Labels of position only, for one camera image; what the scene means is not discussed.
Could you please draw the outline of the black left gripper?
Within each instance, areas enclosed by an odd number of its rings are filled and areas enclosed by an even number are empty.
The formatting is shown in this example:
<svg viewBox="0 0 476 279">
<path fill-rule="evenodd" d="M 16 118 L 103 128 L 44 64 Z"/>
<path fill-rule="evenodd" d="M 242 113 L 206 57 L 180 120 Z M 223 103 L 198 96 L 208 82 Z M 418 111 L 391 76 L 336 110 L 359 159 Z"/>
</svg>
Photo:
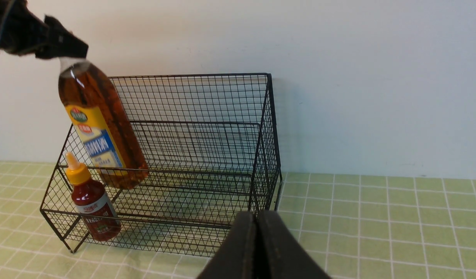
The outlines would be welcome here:
<svg viewBox="0 0 476 279">
<path fill-rule="evenodd" d="M 89 46 L 68 31 L 59 20 L 35 16 L 26 0 L 0 0 L 0 50 L 10 55 L 53 58 L 87 57 Z"/>
</svg>

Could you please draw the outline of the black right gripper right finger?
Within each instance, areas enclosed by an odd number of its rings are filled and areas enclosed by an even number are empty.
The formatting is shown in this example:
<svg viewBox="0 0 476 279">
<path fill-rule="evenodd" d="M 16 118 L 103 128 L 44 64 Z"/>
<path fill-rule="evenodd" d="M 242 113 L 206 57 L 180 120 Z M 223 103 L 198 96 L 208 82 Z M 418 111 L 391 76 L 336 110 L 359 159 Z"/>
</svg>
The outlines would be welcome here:
<svg viewBox="0 0 476 279">
<path fill-rule="evenodd" d="M 256 224 L 257 279 L 331 278 L 301 247 L 276 211 L 261 211 Z"/>
</svg>

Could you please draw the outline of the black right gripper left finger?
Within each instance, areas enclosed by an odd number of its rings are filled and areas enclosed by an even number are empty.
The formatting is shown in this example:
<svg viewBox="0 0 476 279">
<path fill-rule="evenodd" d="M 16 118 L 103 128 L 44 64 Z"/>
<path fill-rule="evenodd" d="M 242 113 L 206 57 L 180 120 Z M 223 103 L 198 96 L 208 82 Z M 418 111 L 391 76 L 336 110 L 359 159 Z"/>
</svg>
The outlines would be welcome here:
<svg viewBox="0 0 476 279">
<path fill-rule="evenodd" d="M 251 212 L 239 212 L 227 237 L 199 279 L 254 279 L 257 225 Z"/>
</svg>

